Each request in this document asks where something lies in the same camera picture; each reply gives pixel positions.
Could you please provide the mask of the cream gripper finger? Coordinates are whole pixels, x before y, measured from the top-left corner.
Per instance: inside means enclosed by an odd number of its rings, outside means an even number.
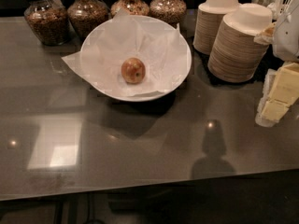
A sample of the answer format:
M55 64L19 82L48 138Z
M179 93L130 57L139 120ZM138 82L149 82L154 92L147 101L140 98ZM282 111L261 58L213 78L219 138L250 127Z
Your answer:
M263 83L263 97L261 98L258 107L257 107L257 114L255 117L255 122L265 128L270 128L275 125L275 122L266 118L262 117L262 111L267 101L267 96L271 91L273 86L273 82L275 80L276 71L273 69L269 69L265 75L264 83Z
M299 64L284 63L274 74L261 110L263 119L279 122L299 99Z

